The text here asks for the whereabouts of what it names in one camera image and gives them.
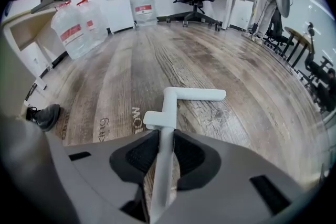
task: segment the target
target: person's leg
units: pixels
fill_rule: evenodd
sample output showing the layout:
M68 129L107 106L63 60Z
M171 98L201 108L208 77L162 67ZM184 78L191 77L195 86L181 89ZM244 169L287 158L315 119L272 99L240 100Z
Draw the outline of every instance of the person's leg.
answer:
M306 57L306 59L305 59L305 63L304 63L304 66L306 67L306 69L308 70L308 71L310 71L310 65L311 65L311 63L313 62L313 60L314 60L314 54L312 54L312 53L308 53L308 55L307 55L307 57Z
M264 6L262 7L261 10L261 16L260 16L260 22L258 23L259 27L258 27L258 31L257 31L257 35L261 38L264 37L264 35L267 32L267 29L269 27L269 24L272 20L272 16L274 14L274 11L277 7L277 3L276 0L262 0L264 4Z
M251 14L251 18L250 18L250 23L249 23L249 26L248 26L247 30L252 31L254 23L257 22L257 20L258 20L256 18L258 16L258 14L260 13L259 11L260 11L260 7L262 5L263 4L260 2L260 0L254 0L253 7L252 7L252 14Z
M317 97L320 99L321 104L324 105L328 111L334 109L334 102L329 95L328 90L321 83L317 86Z

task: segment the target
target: desk leg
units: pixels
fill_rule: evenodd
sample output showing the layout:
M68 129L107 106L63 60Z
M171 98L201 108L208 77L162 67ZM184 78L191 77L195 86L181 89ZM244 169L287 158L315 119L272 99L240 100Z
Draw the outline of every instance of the desk leg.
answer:
M285 47L283 53L281 54L281 57L284 57L284 56L285 56L286 51L287 51L288 48L289 48L289 43L292 42L293 38L294 38L294 35L290 35L290 37L289 37L289 39L288 39L288 41L287 41L287 45L286 45L286 47Z
M233 0L226 0L225 13L223 17L222 29L226 29L231 17L231 8Z
M292 53L290 54L290 56L288 57L286 62L289 62L290 59L293 57L294 53L296 52L296 50L298 49L298 46L300 45L300 41L298 41L294 47L294 50L292 51Z
M230 27L231 15L232 15L233 8L235 7L235 4L236 4L236 0L232 0L232 6L231 6L231 11L230 11L230 17L229 17L229 21L228 21L228 23L227 23L227 27Z
M302 55L303 55L303 53L304 53L304 51L306 50L307 47L308 47L307 44L303 47L303 49L301 50L298 58L296 58L295 62L292 64L293 68L294 68L294 66L296 66L296 64L298 63L298 61L301 59L301 57L302 57Z
M35 82L42 90L46 88L46 83L41 78L36 78Z

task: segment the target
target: black shoe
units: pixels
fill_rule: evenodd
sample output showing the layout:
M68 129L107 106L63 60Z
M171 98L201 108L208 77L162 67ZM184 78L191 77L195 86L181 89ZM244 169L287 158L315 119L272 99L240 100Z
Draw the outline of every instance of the black shoe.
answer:
M50 131L56 124L60 112L59 104L51 104L45 109L37 110L36 107L28 108L26 119L35 122L42 131Z

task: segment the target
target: large plastic water bottle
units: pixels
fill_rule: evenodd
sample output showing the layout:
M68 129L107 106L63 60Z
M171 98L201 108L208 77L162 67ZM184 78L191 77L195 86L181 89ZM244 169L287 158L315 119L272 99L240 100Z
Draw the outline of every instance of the large plastic water bottle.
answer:
M51 27L62 41L71 59L77 59L91 50L92 39L81 13L71 1L61 4L51 20Z
M138 26L156 25L155 0L133 0L133 14Z
M93 43L91 48L101 44L107 38L107 29L104 17L99 5L88 0L83 0L77 4L79 11L86 21L87 28L92 36Z

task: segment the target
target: white cabinet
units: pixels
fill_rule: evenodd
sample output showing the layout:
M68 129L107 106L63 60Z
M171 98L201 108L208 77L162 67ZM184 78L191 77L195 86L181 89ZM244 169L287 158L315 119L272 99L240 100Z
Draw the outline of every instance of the white cabinet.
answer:
M76 5L82 0L72 0ZM116 32L125 28L133 27L134 20L132 15L130 0L88 0L100 5L107 27L111 32Z

